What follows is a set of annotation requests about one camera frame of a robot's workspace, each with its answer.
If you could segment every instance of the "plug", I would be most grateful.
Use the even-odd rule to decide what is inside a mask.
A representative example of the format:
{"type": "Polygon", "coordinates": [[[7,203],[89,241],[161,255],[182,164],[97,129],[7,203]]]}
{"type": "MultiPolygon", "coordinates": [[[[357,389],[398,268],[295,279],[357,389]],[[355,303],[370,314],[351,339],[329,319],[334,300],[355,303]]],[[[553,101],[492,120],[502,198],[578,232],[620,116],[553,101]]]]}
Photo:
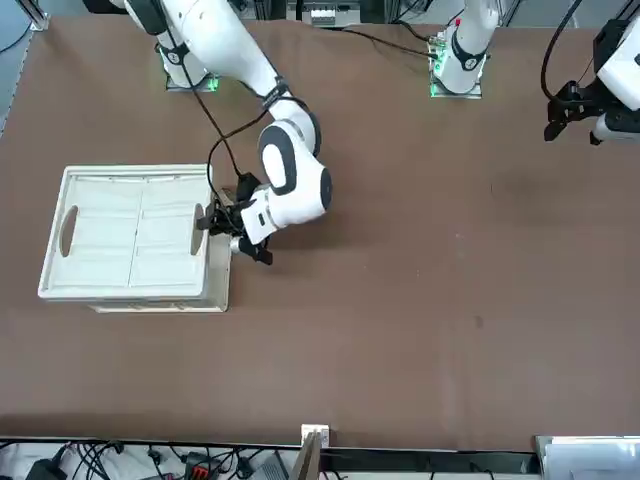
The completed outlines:
{"type": "Polygon", "coordinates": [[[60,469],[60,461],[43,458],[34,462],[31,470],[27,474],[27,480],[65,480],[67,474],[60,469]]]}
{"type": "Polygon", "coordinates": [[[147,455],[149,456],[149,458],[151,458],[155,466],[158,466],[162,463],[162,455],[160,454],[160,452],[154,450],[153,448],[149,447],[149,449],[147,450],[147,455]]]}
{"type": "Polygon", "coordinates": [[[238,457],[238,465],[236,467],[236,475],[240,480],[245,480],[255,473],[251,466],[251,461],[247,457],[238,457]]]}

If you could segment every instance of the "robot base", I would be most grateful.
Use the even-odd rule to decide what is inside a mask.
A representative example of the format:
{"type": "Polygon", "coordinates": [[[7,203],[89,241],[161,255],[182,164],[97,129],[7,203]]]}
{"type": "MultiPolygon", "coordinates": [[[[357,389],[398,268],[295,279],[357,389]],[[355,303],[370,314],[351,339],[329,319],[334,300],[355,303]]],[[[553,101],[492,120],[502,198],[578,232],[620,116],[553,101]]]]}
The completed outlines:
{"type": "Polygon", "coordinates": [[[429,42],[429,53],[435,53],[438,55],[438,60],[429,59],[429,96],[432,98],[438,97],[454,97],[454,98],[470,98],[470,99],[481,99],[482,98],[482,87],[480,84],[480,80],[482,79],[482,70],[484,69],[484,64],[487,61],[487,57],[485,56],[482,61],[482,65],[480,65],[480,75],[478,76],[478,81],[467,93],[458,94],[450,92],[445,88],[444,85],[440,82],[438,78],[434,75],[434,71],[440,68],[440,62],[442,57],[445,54],[447,49],[447,30],[442,32],[438,32],[438,35],[434,39],[435,41],[429,42]]]}

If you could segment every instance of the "wire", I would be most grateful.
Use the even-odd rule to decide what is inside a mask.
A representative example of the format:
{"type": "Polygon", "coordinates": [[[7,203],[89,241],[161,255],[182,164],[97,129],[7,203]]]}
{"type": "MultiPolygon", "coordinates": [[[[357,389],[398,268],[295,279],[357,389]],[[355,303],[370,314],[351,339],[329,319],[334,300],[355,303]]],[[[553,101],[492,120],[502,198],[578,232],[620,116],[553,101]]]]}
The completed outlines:
{"type": "Polygon", "coordinates": [[[156,467],[156,472],[158,472],[159,480],[163,480],[164,479],[164,474],[160,471],[160,467],[158,465],[156,465],[156,462],[153,462],[153,466],[156,467]]]}
{"type": "Polygon", "coordinates": [[[407,13],[409,13],[411,10],[413,10],[413,8],[414,8],[418,3],[420,3],[421,1],[422,1],[422,0],[414,0],[414,1],[413,1],[413,3],[412,3],[411,5],[409,5],[409,6],[405,9],[405,11],[404,11],[404,12],[402,12],[402,13],[401,13],[400,15],[398,15],[396,18],[394,18],[393,20],[391,20],[391,22],[389,22],[389,23],[396,23],[398,20],[400,20],[402,17],[404,17],[407,13]]]}
{"type": "Polygon", "coordinates": [[[403,52],[413,53],[414,55],[422,55],[423,57],[431,58],[437,60],[438,56],[435,53],[421,52],[420,50],[414,50],[412,48],[403,47],[402,45],[398,45],[396,43],[389,42],[387,40],[383,40],[378,37],[374,37],[373,35],[369,35],[368,33],[358,32],[356,30],[347,30],[346,28],[342,30],[343,32],[352,33],[354,35],[359,35],[364,38],[368,38],[374,42],[380,42],[385,45],[388,45],[393,48],[397,48],[398,50],[402,50],[403,52]]]}
{"type": "Polygon", "coordinates": [[[591,57],[591,60],[589,60],[589,63],[587,64],[587,66],[584,69],[584,72],[582,72],[582,75],[580,75],[580,78],[578,79],[577,83],[580,83],[582,81],[582,79],[584,78],[584,76],[587,74],[587,72],[589,71],[589,67],[591,66],[591,64],[593,63],[593,57],[591,57]]]}
{"type": "Polygon", "coordinates": [[[336,472],[335,470],[325,470],[325,471],[322,472],[322,475],[324,475],[325,480],[329,480],[329,475],[327,475],[327,472],[333,473],[335,475],[335,477],[336,477],[336,480],[345,480],[345,479],[349,478],[349,477],[346,477],[346,476],[345,477],[341,477],[338,474],[338,472],[336,472]]]}
{"type": "Polygon", "coordinates": [[[94,473],[98,473],[98,476],[100,476],[105,480],[110,480],[109,475],[107,475],[107,471],[105,470],[104,465],[100,460],[100,457],[102,457],[102,455],[107,451],[107,449],[111,448],[112,446],[113,445],[111,445],[110,443],[107,443],[100,450],[96,451],[96,454],[93,457],[93,460],[89,465],[89,468],[87,469],[86,480],[91,480],[93,478],[94,473]]]}
{"type": "Polygon", "coordinates": [[[551,58],[551,52],[553,51],[553,48],[555,47],[556,42],[558,41],[558,37],[560,37],[560,34],[564,30],[564,28],[567,26],[567,23],[569,23],[569,20],[571,19],[571,17],[573,16],[573,14],[578,9],[581,3],[582,3],[582,0],[574,0],[573,3],[571,4],[571,7],[567,11],[566,15],[560,22],[560,25],[558,25],[558,28],[556,29],[555,33],[551,37],[551,41],[547,46],[547,51],[545,52],[544,58],[542,60],[542,68],[540,69],[540,88],[542,88],[543,93],[550,101],[555,102],[556,104],[561,106],[573,106],[574,103],[568,102],[566,100],[561,100],[556,95],[553,95],[549,91],[549,88],[547,87],[547,67],[549,65],[549,59],[551,58]]]}
{"type": "Polygon", "coordinates": [[[27,25],[27,28],[24,29],[24,32],[22,32],[22,34],[11,44],[7,45],[6,47],[3,47],[0,49],[0,55],[2,55],[4,52],[11,50],[13,47],[15,47],[18,43],[20,43],[20,41],[27,36],[27,33],[29,33],[29,29],[31,28],[31,24],[27,25]]]}
{"type": "Polygon", "coordinates": [[[633,11],[629,14],[629,19],[632,19],[633,16],[638,12],[638,10],[640,10],[640,4],[636,5],[636,8],[634,8],[633,11]]]}
{"type": "MultiPolygon", "coordinates": [[[[209,177],[209,167],[207,166],[207,178],[208,177],[209,177]]],[[[169,448],[174,453],[174,455],[180,459],[180,461],[182,463],[187,463],[187,456],[186,455],[180,455],[178,452],[176,452],[176,449],[172,445],[169,445],[169,448]]]]}
{"type": "Polygon", "coordinates": [[[411,33],[411,35],[413,35],[414,37],[416,37],[418,40],[422,40],[423,42],[428,42],[430,40],[430,37],[424,36],[424,35],[420,35],[418,32],[416,32],[413,27],[411,25],[409,25],[407,22],[405,22],[404,20],[396,20],[395,21],[396,24],[398,25],[402,25],[404,28],[406,28],[407,30],[409,30],[409,33],[411,33]]]}
{"type": "Polygon", "coordinates": [[[449,25],[451,25],[451,22],[453,22],[456,18],[462,15],[462,12],[464,12],[464,8],[460,10],[458,13],[456,13],[453,17],[451,17],[445,26],[448,27],[449,25]]]}
{"type": "MultiPolygon", "coordinates": [[[[280,100],[285,100],[285,101],[295,102],[295,103],[297,103],[298,105],[300,105],[300,107],[301,107],[303,110],[305,110],[305,111],[309,111],[309,107],[307,106],[307,104],[306,104],[303,100],[301,100],[301,99],[299,99],[299,98],[297,98],[297,97],[294,97],[294,96],[290,96],[290,97],[279,97],[279,98],[278,98],[278,101],[280,101],[280,100]]],[[[254,126],[256,123],[258,123],[260,120],[262,120],[262,119],[265,117],[265,115],[266,115],[267,113],[269,113],[269,110],[268,110],[268,109],[266,109],[266,108],[265,108],[265,109],[263,109],[263,110],[262,110],[262,112],[260,112],[260,114],[259,114],[257,117],[255,117],[253,120],[250,120],[250,121],[248,121],[247,123],[245,123],[244,125],[242,125],[242,126],[240,126],[240,127],[236,128],[236,129],[232,130],[231,132],[229,132],[229,133],[227,133],[226,135],[224,135],[224,137],[220,137],[220,138],[218,138],[218,139],[214,142],[214,144],[211,146],[211,149],[209,150],[209,155],[207,156],[207,182],[209,183],[209,187],[211,188],[211,190],[212,190],[214,193],[216,193],[216,192],[215,192],[215,189],[214,189],[214,187],[213,187],[213,181],[211,180],[211,170],[212,170],[212,168],[211,168],[211,160],[212,160],[212,158],[213,158],[213,153],[216,151],[216,148],[218,148],[218,146],[220,145],[220,143],[222,143],[223,138],[229,139],[229,138],[233,137],[234,135],[237,135],[238,133],[241,133],[241,132],[245,131],[246,129],[251,128],[251,127],[252,127],[252,126],[254,126]]],[[[229,217],[229,214],[227,213],[226,209],[224,209],[224,208],[223,208],[223,209],[222,209],[222,211],[223,211],[223,213],[224,213],[225,217],[227,218],[227,221],[229,222],[229,225],[231,225],[231,226],[236,230],[236,232],[237,232],[237,233],[242,234],[242,229],[241,229],[241,228],[238,228],[238,227],[233,223],[233,221],[231,220],[231,217],[229,217]]]]}
{"type": "Polygon", "coordinates": [[[624,12],[627,11],[627,8],[629,8],[634,1],[635,0],[627,0],[627,3],[625,3],[624,6],[618,12],[618,15],[616,16],[616,20],[619,20],[622,17],[622,15],[624,15],[624,12]]]}

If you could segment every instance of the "black cable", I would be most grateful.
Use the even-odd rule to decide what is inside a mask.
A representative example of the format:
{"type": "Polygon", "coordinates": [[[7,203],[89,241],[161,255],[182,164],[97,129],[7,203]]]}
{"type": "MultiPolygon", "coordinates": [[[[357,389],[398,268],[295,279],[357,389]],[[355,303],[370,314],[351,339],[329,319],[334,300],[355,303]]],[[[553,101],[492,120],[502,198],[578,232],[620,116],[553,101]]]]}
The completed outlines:
{"type": "Polygon", "coordinates": [[[356,30],[347,30],[346,28],[342,30],[343,32],[353,33],[354,35],[359,35],[364,38],[368,38],[374,42],[380,42],[385,45],[388,45],[393,48],[397,48],[398,50],[402,50],[403,52],[413,53],[414,55],[422,55],[423,57],[431,58],[433,60],[437,60],[438,56],[435,53],[421,52],[420,50],[414,50],[412,48],[403,47],[402,45],[398,45],[396,43],[389,42],[387,40],[383,40],[378,37],[374,37],[373,35],[369,35],[368,33],[358,32],[356,30]]]}
{"type": "Polygon", "coordinates": [[[333,473],[336,477],[336,480],[345,480],[349,477],[341,477],[340,474],[338,472],[336,472],[335,470],[325,470],[322,472],[322,475],[324,475],[325,480],[329,480],[329,475],[327,475],[327,472],[329,473],[333,473]]]}
{"type": "Polygon", "coordinates": [[[633,16],[638,12],[638,10],[640,10],[640,4],[636,5],[636,8],[634,8],[633,11],[629,14],[629,20],[633,18],[633,16]]]}
{"type": "Polygon", "coordinates": [[[573,106],[575,105],[575,103],[568,102],[566,100],[561,100],[556,95],[553,95],[549,91],[549,88],[547,87],[547,67],[549,65],[549,59],[551,58],[551,52],[553,51],[553,48],[555,47],[556,42],[558,41],[558,37],[560,37],[560,34],[564,30],[564,28],[567,26],[567,23],[569,23],[569,20],[571,19],[571,17],[573,16],[573,14],[578,9],[581,3],[582,3],[582,0],[574,0],[573,3],[571,4],[571,7],[567,11],[566,15],[560,22],[560,25],[558,25],[558,28],[556,29],[555,33],[551,37],[551,41],[547,46],[547,51],[545,52],[544,58],[542,60],[542,68],[540,69],[540,88],[542,88],[543,93],[550,101],[555,102],[557,105],[560,105],[560,106],[573,106]]]}
{"type": "MultiPolygon", "coordinates": [[[[207,178],[208,178],[208,177],[209,177],[209,169],[208,169],[208,167],[207,167],[207,178]]],[[[171,445],[169,445],[169,448],[171,449],[171,451],[173,452],[173,454],[174,454],[176,457],[178,457],[178,458],[180,459],[180,461],[181,461],[182,463],[187,463],[187,456],[186,456],[186,455],[180,455],[180,454],[176,451],[176,449],[175,449],[173,446],[171,446],[171,445]]]]}
{"type": "Polygon", "coordinates": [[[404,20],[396,20],[395,22],[397,25],[402,25],[404,28],[406,28],[407,30],[409,30],[409,33],[411,33],[411,35],[413,35],[414,37],[416,37],[418,40],[422,40],[423,42],[428,42],[430,40],[429,36],[424,36],[424,35],[420,35],[418,32],[416,32],[413,27],[411,25],[409,25],[407,22],[405,22],[404,20]]]}
{"type": "Polygon", "coordinates": [[[474,462],[470,462],[469,466],[470,466],[469,470],[471,470],[472,472],[486,473],[487,475],[489,475],[489,477],[491,477],[491,480],[496,480],[495,477],[493,476],[493,472],[491,470],[489,470],[488,468],[485,468],[484,470],[482,470],[474,462]]]}
{"type": "Polygon", "coordinates": [[[456,18],[462,15],[462,12],[464,12],[464,8],[460,10],[458,13],[456,13],[453,17],[451,17],[445,26],[448,27],[449,25],[451,25],[451,22],[453,22],[456,18]]]}
{"type": "Polygon", "coordinates": [[[624,15],[624,12],[627,11],[627,8],[629,8],[634,1],[635,0],[627,0],[627,3],[625,3],[624,6],[618,12],[618,15],[616,16],[616,20],[620,20],[622,15],[624,15]]]}
{"type": "Polygon", "coordinates": [[[391,22],[389,23],[396,23],[398,20],[400,20],[402,17],[404,17],[407,13],[409,13],[409,11],[413,10],[413,8],[422,0],[414,0],[413,3],[411,5],[409,5],[404,12],[402,12],[400,15],[398,15],[396,18],[394,18],[393,20],[391,20],[391,22]]]}
{"type": "Polygon", "coordinates": [[[101,478],[103,478],[105,480],[111,480],[109,478],[109,475],[107,475],[107,471],[105,470],[104,465],[102,464],[102,461],[100,460],[100,458],[107,451],[107,449],[109,449],[111,447],[112,447],[112,445],[110,443],[107,443],[100,450],[96,451],[96,454],[95,454],[95,456],[94,456],[94,458],[93,458],[93,460],[91,462],[91,465],[89,466],[89,468],[87,470],[86,480],[91,480],[95,473],[97,473],[98,476],[100,476],[101,478]]]}
{"type": "MultiPolygon", "coordinates": [[[[299,98],[297,98],[297,97],[294,97],[294,96],[290,96],[290,97],[279,97],[279,98],[278,98],[278,101],[279,101],[279,100],[285,100],[285,101],[295,102],[295,103],[297,103],[298,105],[300,105],[300,107],[301,107],[304,111],[307,111],[307,112],[309,111],[309,107],[307,106],[307,104],[306,104],[303,100],[301,100],[301,99],[299,99],[299,98]]],[[[262,110],[262,112],[260,112],[260,114],[259,114],[257,117],[255,117],[253,120],[250,120],[250,121],[248,121],[247,123],[245,123],[244,125],[242,125],[242,126],[240,126],[240,127],[236,128],[236,129],[232,130],[231,132],[229,132],[229,133],[227,133],[226,135],[224,135],[224,137],[220,137],[220,138],[218,138],[218,139],[214,142],[214,144],[211,146],[211,149],[209,150],[209,155],[207,156],[207,182],[209,183],[209,187],[211,188],[211,190],[212,190],[213,192],[215,192],[215,189],[213,188],[213,181],[212,181],[212,179],[211,179],[211,170],[212,170],[212,168],[211,168],[211,161],[212,161],[212,158],[213,158],[213,153],[216,151],[216,148],[218,148],[218,146],[220,145],[220,143],[222,143],[223,138],[229,139],[229,138],[233,137],[234,135],[237,135],[238,133],[241,133],[241,132],[245,131],[246,129],[248,129],[248,128],[250,128],[250,127],[254,126],[256,123],[258,123],[260,120],[262,120],[262,119],[265,117],[265,115],[266,115],[267,113],[269,113],[269,110],[268,110],[268,109],[266,109],[266,108],[265,108],[265,109],[263,109],[263,110],[262,110]]],[[[224,209],[224,208],[223,208],[223,209],[222,209],[222,211],[224,212],[224,215],[225,215],[225,217],[227,218],[227,221],[229,222],[229,225],[231,225],[231,226],[236,230],[236,232],[237,232],[237,233],[242,234],[242,229],[241,229],[241,228],[239,228],[239,227],[237,227],[237,226],[233,223],[233,221],[231,220],[231,217],[229,217],[229,215],[227,214],[226,209],[224,209]]]]}
{"type": "Polygon", "coordinates": [[[156,465],[156,462],[153,462],[153,466],[156,467],[156,472],[158,472],[158,480],[163,480],[164,479],[164,475],[160,471],[160,467],[158,465],[156,465]]]}
{"type": "Polygon", "coordinates": [[[11,50],[13,47],[15,47],[18,43],[20,43],[20,41],[27,36],[27,33],[29,33],[29,29],[31,28],[31,24],[27,25],[27,28],[25,28],[24,32],[22,32],[22,34],[11,44],[7,45],[6,47],[2,47],[0,49],[0,55],[2,55],[4,52],[7,52],[9,50],[11,50]]]}
{"type": "Polygon", "coordinates": [[[162,455],[159,452],[153,449],[151,445],[149,445],[147,449],[147,456],[151,459],[151,463],[153,463],[156,472],[158,473],[158,480],[163,480],[164,475],[160,471],[160,462],[162,462],[162,455]]]}
{"type": "Polygon", "coordinates": [[[578,79],[577,83],[580,83],[582,81],[582,79],[584,78],[584,76],[587,74],[587,72],[589,71],[589,67],[591,66],[591,64],[593,64],[593,57],[591,57],[591,60],[589,61],[589,63],[587,64],[587,66],[584,69],[584,72],[582,72],[582,75],[580,75],[580,78],[578,79]]]}
{"type": "MultiPolygon", "coordinates": [[[[94,461],[95,461],[95,455],[96,455],[96,449],[98,448],[98,445],[92,445],[92,446],[87,446],[87,445],[78,445],[78,452],[80,452],[80,465],[84,464],[87,467],[87,475],[90,472],[95,472],[94,470],[94,461]]],[[[102,471],[98,471],[98,476],[102,479],[102,480],[108,480],[107,477],[102,473],[102,471]]]]}

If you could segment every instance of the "electrical cable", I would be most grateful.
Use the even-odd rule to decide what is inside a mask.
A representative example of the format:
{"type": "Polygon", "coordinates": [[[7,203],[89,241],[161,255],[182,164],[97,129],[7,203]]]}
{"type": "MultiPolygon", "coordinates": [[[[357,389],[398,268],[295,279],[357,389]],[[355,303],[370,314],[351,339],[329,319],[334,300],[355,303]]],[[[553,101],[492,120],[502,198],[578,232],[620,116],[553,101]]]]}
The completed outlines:
{"type": "Polygon", "coordinates": [[[580,75],[580,78],[578,79],[577,83],[580,83],[582,81],[582,79],[584,78],[584,76],[587,74],[587,72],[589,71],[589,67],[593,64],[593,57],[591,57],[591,60],[589,60],[589,63],[587,64],[587,66],[584,69],[584,72],[582,72],[582,75],[580,75]]]}
{"type": "Polygon", "coordinates": [[[636,8],[633,9],[633,11],[629,14],[629,19],[632,19],[633,16],[638,13],[638,10],[640,10],[640,4],[636,5],[636,8]]]}
{"type": "Polygon", "coordinates": [[[635,0],[627,0],[627,3],[625,3],[624,6],[618,12],[618,15],[616,16],[616,20],[619,20],[622,17],[622,15],[624,15],[624,12],[627,11],[627,8],[629,8],[634,1],[635,0]]]}
{"type": "Polygon", "coordinates": [[[347,32],[347,33],[352,33],[354,35],[359,35],[359,36],[364,37],[364,38],[368,38],[369,40],[372,40],[374,42],[383,43],[385,45],[388,45],[389,47],[393,47],[393,48],[397,48],[398,50],[402,50],[403,52],[413,53],[414,55],[421,55],[423,57],[431,58],[433,60],[437,60],[438,59],[438,56],[435,53],[421,52],[420,50],[414,50],[412,48],[403,47],[402,45],[398,45],[396,43],[389,42],[388,40],[383,40],[381,38],[374,37],[373,35],[369,35],[368,33],[358,32],[356,30],[347,30],[346,28],[343,29],[342,31],[343,32],[347,32]]]}
{"type": "Polygon", "coordinates": [[[156,472],[158,473],[158,480],[164,479],[164,474],[160,471],[160,462],[162,461],[162,455],[153,449],[151,445],[149,445],[147,449],[147,456],[151,459],[151,463],[153,463],[156,472]]]}
{"type": "MultiPolygon", "coordinates": [[[[278,100],[287,100],[287,101],[295,102],[298,105],[300,105],[300,107],[303,110],[309,111],[309,107],[307,106],[307,104],[304,103],[304,101],[300,100],[297,97],[293,97],[293,96],[291,96],[291,97],[280,97],[280,98],[278,98],[278,100]]],[[[241,132],[245,131],[246,129],[253,127],[256,123],[258,123],[260,120],[262,120],[267,113],[269,113],[269,110],[265,108],[253,120],[250,120],[247,123],[245,123],[244,125],[242,125],[242,126],[236,128],[236,129],[232,130],[231,132],[227,133],[225,135],[225,137],[227,139],[229,139],[229,138],[233,137],[234,135],[237,135],[238,133],[241,133],[241,132]]],[[[207,181],[209,182],[209,187],[211,187],[211,189],[213,189],[213,182],[211,181],[211,176],[209,174],[209,172],[211,170],[211,159],[213,157],[213,152],[215,152],[216,148],[218,148],[218,146],[220,145],[221,142],[222,142],[222,137],[218,138],[218,140],[215,141],[215,143],[213,144],[213,146],[209,150],[209,155],[207,156],[207,181]]]]}
{"type": "Polygon", "coordinates": [[[428,42],[430,40],[430,37],[424,36],[424,35],[420,35],[418,32],[416,32],[413,27],[411,25],[409,25],[407,22],[405,22],[404,20],[396,20],[395,22],[397,25],[402,25],[404,28],[406,28],[407,30],[409,30],[409,33],[411,33],[411,35],[413,35],[414,37],[416,37],[418,40],[422,40],[423,42],[428,42]]]}
{"type": "MultiPolygon", "coordinates": [[[[78,465],[78,468],[76,469],[76,472],[74,473],[74,475],[77,475],[82,465],[86,465],[87,472],[94,471],[93,461],[95,459],[94,455],[96,453],[97,448],[98,448],[97,444],[91,445],[90,447],[85,444],[78,444],[78,454],[80,456],[80,464],[78,465]]],[[[107,480],[107,478],[103,475],[101,471],[98,472],[98,476],[102,478],[102,480],[107,480]]]]}
{"type": "Polygon", "coordinates": [[[171,451],[173,452],[173,454],[178,457],[178,459],[180,460],[180,462],[182,463],[187,463],[187,456],[186,455],[180,455],[176,449],[172,446],[169,445],[169,448],[171,449],[171,451]]]}
{"type": "Polygon", "coordinates": [[[102,461],[100,459],[102,455],[107,451],[107,449],[111,448],[112,446],[113,445],[111,445],[110,443],[107,443],[100,450],[96,450],[96,454],[93,460],[91,461],[89,468],[87,469],[86,480],[91,480],[95,473],[98,473],[98,476],[100,476],[101,478],[104,478],[105,480],[111,480],[109,478],[109,475],[107,475],[107,471],[105,470],[104,465],[102,464],[102,461]]]}
{"type": "Polygon", "coordinates": [[[456,18],[462,15],[462,12],[464,12],[464,8],[460,10],[458,13],[456,13],[453,17],[451,17],[445,26],[448,27],[449,25],[451,25],[451,22],[453,22],[456,18]]]}
{"type": "Polygon", "coordinates": [[[402,17],[404,17],[407,13],[409,13],[411,10],[413,10],[413,9],[414,9],[414,7],[415,7],[418,3],[420,3],[421,1],[422,1],[422,0],[414,0],[414,1],[413,1],[413,3],[411,3],[411,5],[409,5],[409,6],[405,9],[405,11],[404,11],[404,12],[402,12],[402,13],[401,13],[400,15],[398,15],[396,18],[394,18],[393,20],[391,20],[391,22],[389,22],[389,23],[396,23],[398,20],[400,20],[402,17]]]}
{"type": "Polygon", "coordinates": [[[29,23],[29,25],[27,25],[27,28],[25,28],[24,32],[22,32],[22,34],[13,42],[10,43],[9,45],[7,45],[6,47],[2,47],[0,48],[0,55],[2,55],[4,52],[7,52],[9,50],[11,50],[13,47],[15,47],[18,43],[20,43],[20,41],[27,36],[27,33],[29,33],[29,30],[31,29],[31,23],[29,23]]]}
{"type": "Polygon", "coordinates": [[[327,475],[327,472],[329,473],[333,473],[336,477],[336,480],[346,480],[347,476],[341,477],[340,474],[338,474],[338,472],[336,472],[335,470],[325,470],[322,472],[322,475],[324,475],[325,480],[329,480],[329,475],[327,475]]]}
{"type": "Polygon", "coordinates": [[[582,3],[582,0],[573,1],[573,3],[571,4],[571,7],[569,7],[569,10],[567,11],[562,21],[560,22],[560,25],[558,25],[558,28],[556,28],[556,31],[551,37],[551,41],[547,46],[547,51],[545,52],[544,58],[542,59],[542,68],[540,69],[540,88],[542,88],[542,92],[549,99],[549,101],[552,101],[560,106],[574,106],[575,102],[568,102],[566,100],[561,100],[556,95],[553,95],[549,91],[549,88],[547,87],[547,67],[549,65],[549,59],[551,58],[551,52],[553,51],[553,48],[555,47],[556,42],[560,37],[560,34],[564,30],[564,28],[567,26],[567,23],[569,23],[569,20],[571,19],[571,17],[573,16],[573,14],[578,9],[581,3],[582,3]]]}

